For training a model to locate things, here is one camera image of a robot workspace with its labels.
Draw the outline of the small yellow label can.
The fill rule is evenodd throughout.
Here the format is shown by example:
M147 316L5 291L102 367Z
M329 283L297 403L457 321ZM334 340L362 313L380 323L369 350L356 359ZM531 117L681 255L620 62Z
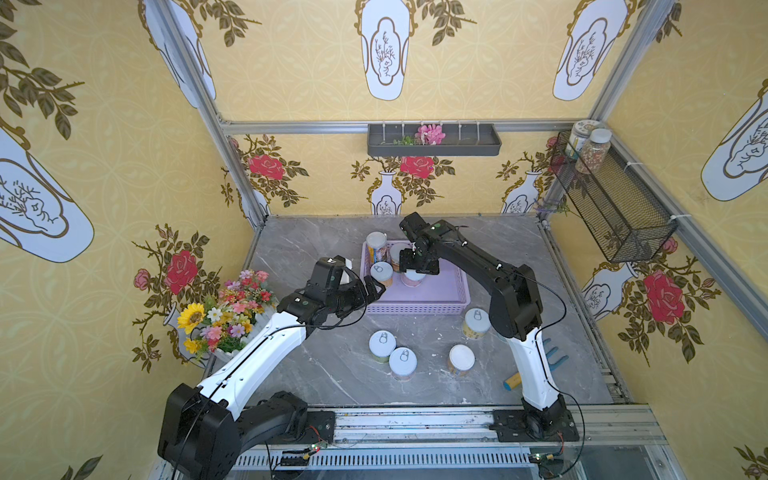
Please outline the small yellow label can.
M370 267L370 275L386 288L390 288L393 283L394 269L388 262L376 262Z

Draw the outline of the tall colourful mixed-food can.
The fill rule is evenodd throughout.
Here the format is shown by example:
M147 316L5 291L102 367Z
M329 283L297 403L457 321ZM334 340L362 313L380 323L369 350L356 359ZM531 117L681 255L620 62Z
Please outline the tall colourful mixed-food can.
M366 246L371 264L388 261L388 237L385 233L374 231L367 235Z

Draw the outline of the orange can plain white lid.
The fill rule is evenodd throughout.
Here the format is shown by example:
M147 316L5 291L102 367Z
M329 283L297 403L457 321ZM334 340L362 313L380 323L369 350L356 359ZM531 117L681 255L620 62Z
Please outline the orange can plain white lid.
M448 353L448 368L452 374L466 375L475 365L476 356L473 350L463 344L451 347Z

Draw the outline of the yellow peach can white lid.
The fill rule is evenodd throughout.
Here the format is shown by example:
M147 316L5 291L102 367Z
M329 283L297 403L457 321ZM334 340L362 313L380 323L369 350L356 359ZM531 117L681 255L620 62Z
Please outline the yellow peach can white lid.
M389 263L395 272L401 271L400 255L403 251L411 250L412 245L408 241L393 242L389 246Z

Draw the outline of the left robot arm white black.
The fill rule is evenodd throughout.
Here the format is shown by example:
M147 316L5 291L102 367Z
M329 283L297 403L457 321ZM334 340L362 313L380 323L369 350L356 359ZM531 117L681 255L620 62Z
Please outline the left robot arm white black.
M363 313L386 287L359 276L342 256L319 259L306 285L285 296L256 338L197 386L180 384L169 395L158 444L174 474L223 479L238 457L274 439L300 439L307 429L305 401L280 391L252 406L256 390L280 362L312 333Z

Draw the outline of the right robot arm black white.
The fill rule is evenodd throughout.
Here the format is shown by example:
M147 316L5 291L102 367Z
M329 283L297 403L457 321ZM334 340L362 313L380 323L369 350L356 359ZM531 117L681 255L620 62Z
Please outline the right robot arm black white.
M541 337L543 302L539 282L527 265L504 262L469 241L446 220L427 223L414 212L399 223L412 249L400 254L400 265L425 275L440 273L448 261L490 295L489 321L507 340L520 374L523 422L536 440L580 438L565 393L552 378Z

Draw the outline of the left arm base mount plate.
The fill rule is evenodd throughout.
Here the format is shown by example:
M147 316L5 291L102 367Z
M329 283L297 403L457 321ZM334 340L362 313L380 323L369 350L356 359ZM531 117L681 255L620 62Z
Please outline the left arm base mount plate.
M311 410L305 426L295 433L286 433L268 441L272 445L309 445L317 442L332 443L335 436L336 413L331 410Z

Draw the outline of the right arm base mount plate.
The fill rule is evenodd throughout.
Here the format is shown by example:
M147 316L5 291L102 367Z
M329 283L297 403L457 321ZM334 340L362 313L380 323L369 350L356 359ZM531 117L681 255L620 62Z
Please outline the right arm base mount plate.
M489 429L499 442L576 442L581 439L569 410L543 417L524 410L494 410Z

